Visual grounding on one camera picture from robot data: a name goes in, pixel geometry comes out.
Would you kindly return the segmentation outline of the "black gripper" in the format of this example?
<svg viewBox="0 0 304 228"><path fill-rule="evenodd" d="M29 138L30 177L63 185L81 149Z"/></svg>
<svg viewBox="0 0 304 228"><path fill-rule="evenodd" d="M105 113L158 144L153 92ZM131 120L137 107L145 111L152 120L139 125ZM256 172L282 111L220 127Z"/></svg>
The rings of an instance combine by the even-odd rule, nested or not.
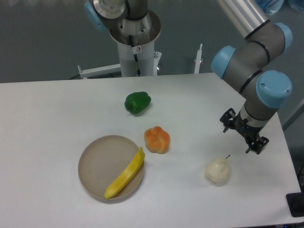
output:
<svg viewBox="0 0 304 228"><path fill-rule="evenodd" d="M227 132L229 129L236 130L240 135L245 138L248 145L248 149L245 153L250 151L260 154L266 145L269 143L269 139L259 135L261 127L252 127L247 124L247 119L242 119L240 113L236 115L233 108L228 109L220 118L220 122L223 123L224 130Z"/></svg>

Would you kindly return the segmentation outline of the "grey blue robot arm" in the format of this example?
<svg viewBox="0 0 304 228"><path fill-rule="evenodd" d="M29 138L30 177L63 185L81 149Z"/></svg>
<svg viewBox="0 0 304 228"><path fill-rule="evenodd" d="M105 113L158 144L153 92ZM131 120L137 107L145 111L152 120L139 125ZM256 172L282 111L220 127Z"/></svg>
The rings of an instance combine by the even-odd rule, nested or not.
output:
<svg viewBox="0 0 304 228"><path fill-rule="evenodd" d="M228 109L220 121L225 130L244 137L249 151L261 153L268 139L259 133L292 91L288 76L263 68L290 47L293 34L287 25L272 23L253 0L218 4L247 42L241 49L223 47L211 62L212 71L245 99L238 113ZM91 23L108 30L117 43L122 76L157 74L154 42L161 23L147 1L88 0L84 9Z"/></svg>

